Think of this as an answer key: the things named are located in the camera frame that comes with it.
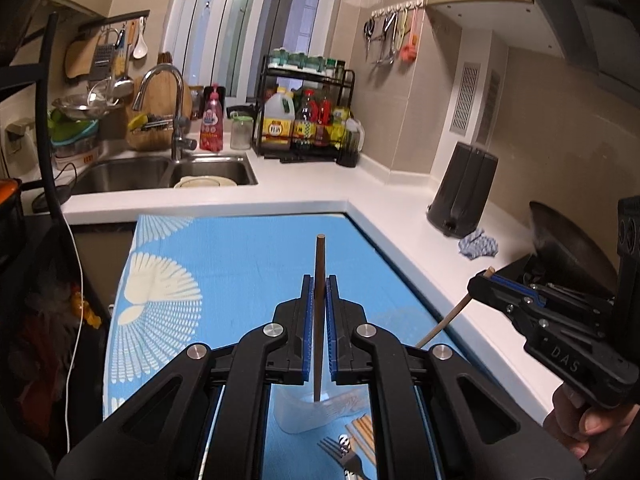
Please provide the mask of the person's right hand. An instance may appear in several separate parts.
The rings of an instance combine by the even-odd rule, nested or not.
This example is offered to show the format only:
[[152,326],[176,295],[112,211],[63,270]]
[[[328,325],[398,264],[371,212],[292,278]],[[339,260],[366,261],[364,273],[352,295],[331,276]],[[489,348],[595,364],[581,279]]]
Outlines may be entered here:
[[552,396],[553,410],[544,419],[544,430],[568,448],[590,469],[599,468],[623,439],[636,418],[639,405],[614,410],[588,406],[587,401],[563,384]]

